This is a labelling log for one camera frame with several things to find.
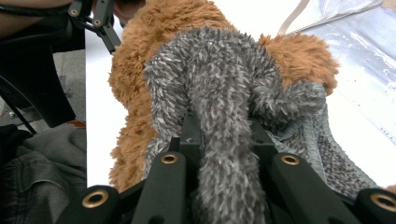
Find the gray plush toy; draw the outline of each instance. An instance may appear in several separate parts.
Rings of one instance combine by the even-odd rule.
[[[188,110],[195,111],[201,121],[205,155],[198,174],[196,202],[203,215],[198,222],[265,223],[268,218],[258,158],[251,150],[249,115],[261,118],[279,151],[304,156],[328,181],[318,145],[309,145],[309,140],[318,142],[316,130],[323,126],[325,90],[305,81],[283,88],[270,55],[250,36],[208,26],[191,29],[164,45],[147,62],[144,75],[158,133],[148,145],[144,177],[154,157],[169,148],[172,137],[180,136]],[[312,131],[308,142],[304,132],[309,130],[299,133],[304,125]],[[360,179],[360,171],[352,168],[350,172],[358,173]],[[365,177],[359,183],[373,186]],[[340,187],[336,183],[330,186]],[[351,194],[358,190],[352,188]]]

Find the black metal bracket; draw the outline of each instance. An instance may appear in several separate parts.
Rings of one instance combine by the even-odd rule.
[[[100,0],[96,3],[96,8],[91,18],[92,0],[75,0],[70,5],[68,13],[73,23],[81,28],[96,33],[102,38],[108,52],[116,50],[120,45],[120,38],[113,28],[113,6],[114,0]]]
[[[197,187],[203,152],[198,123],[194,114],[185,116],[181,136],[155,158],[146,180],[121,194],[109,186],[88,188],[57,223],[187,223],[187,198]],[[396,195],[383,189],[362,190],[356,199],[337,194],[301,157],[277,153],[257,119],[251,130],[274,224],[396,223]]]

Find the transparent plastic sheet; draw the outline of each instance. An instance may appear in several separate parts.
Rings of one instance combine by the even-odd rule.
[[[396,12],[376,7],[304,30],[341,64],[339,91],[396,146]]]
[[[381,3],[382,0],[310,0],[305,10],[290,25],[288,33],[377,7]]]
[[[237,29],[253,38],[276,35],[301,0],[212,0]],[[286,34],[378,6],[382,0],[303,0],[309,1],[290,24]]]

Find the black cable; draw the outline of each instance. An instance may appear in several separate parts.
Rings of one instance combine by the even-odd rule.
[[[67,13],[70,4],[60,7],[32,8],[32,7],[12,7],[0,4],[0,13],[7,13],[17,16],[27,17],[50,17],[58,14]]]

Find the white table surface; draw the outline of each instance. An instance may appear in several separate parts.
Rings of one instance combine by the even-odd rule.
[[[121,36],[117,19],[115,30]],[[110,152],[125,124],[126,110],[114,98],[107,82],[111,57],[102,39],[86,31],[89,187],[109,185],[108,174],[114,162]],[[349,158],[379,186],[396,184],[396,178],[392,178],[396,171],[396,146],[337,90],[327,97],[327,102],[332,135]]]

